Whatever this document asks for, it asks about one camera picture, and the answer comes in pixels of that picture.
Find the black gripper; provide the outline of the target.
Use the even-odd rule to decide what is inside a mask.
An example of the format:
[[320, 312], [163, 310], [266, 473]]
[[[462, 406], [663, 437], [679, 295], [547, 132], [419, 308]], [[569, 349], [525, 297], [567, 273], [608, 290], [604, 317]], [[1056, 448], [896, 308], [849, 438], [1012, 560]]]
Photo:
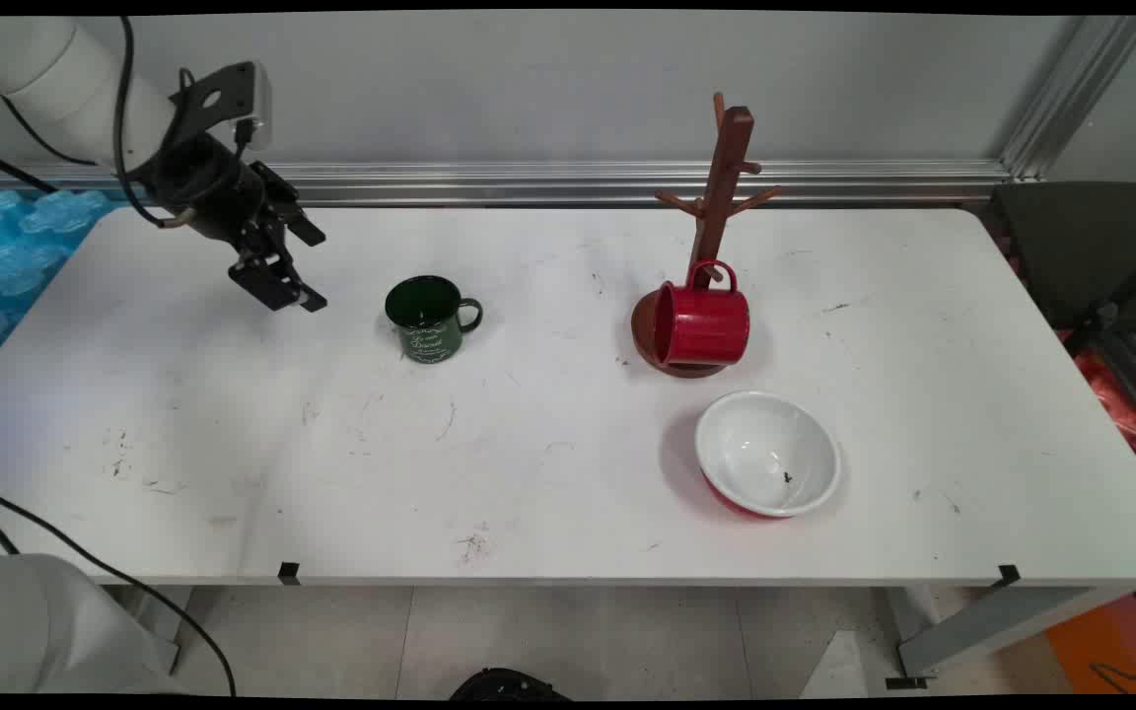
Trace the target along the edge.
[[[270, 311], [301, 306], [308, 312], [328, 304], [296, 272], [285, 228], [307, 247], [320, 247], [325, 233], [308, 219], [296, 187], [261, 161], [244, 162], [251, 139], [236, 137], [229, 150], [211, 135], [159, 150], [141, 172], [149, 197], [172, 215], [159, 229], [190, 228], [204, 239], [236, 248], [233, 279]], [[261, 222], [261, 207], [278, 222]]]

